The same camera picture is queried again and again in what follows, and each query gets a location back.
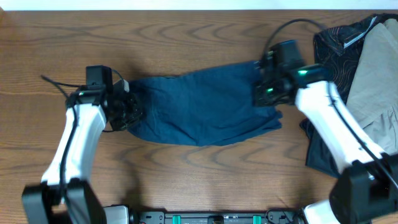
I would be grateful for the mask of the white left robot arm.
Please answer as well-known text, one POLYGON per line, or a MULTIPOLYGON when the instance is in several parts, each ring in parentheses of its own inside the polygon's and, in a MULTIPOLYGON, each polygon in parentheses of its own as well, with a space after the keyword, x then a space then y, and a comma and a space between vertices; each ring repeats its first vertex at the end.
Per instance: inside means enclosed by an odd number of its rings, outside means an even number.
POLYGON ((90 185, 96 148, 107 124, 124 131, 141 106, 126 90, 76 91, 67 98, 67 120, 58 149, 40 184, 27 185, 22 203, 29 223, 129 223, 125 205, 102 206, 90 185))

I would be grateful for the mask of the beige khaki garment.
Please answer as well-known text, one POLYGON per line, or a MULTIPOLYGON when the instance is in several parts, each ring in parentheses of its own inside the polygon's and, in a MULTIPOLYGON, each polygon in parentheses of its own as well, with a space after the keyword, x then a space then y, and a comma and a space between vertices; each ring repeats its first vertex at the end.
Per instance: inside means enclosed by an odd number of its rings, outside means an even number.
POLYGON ((364 132, 388 154, 397 153, 397 20, 367 34, 347 100, 364 132))

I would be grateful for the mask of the dark blue denim shorts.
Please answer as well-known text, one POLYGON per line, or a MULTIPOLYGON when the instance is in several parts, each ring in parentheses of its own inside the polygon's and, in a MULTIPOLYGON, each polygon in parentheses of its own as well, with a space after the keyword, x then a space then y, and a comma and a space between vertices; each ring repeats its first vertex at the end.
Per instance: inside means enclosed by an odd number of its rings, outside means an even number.
POLYGON ((275 131, 282 114, 254 106, 260 79, 257 63, 248 61, 131 81, 144 111, 128 131, 146 141, 186 146, 226 146, 275 131))

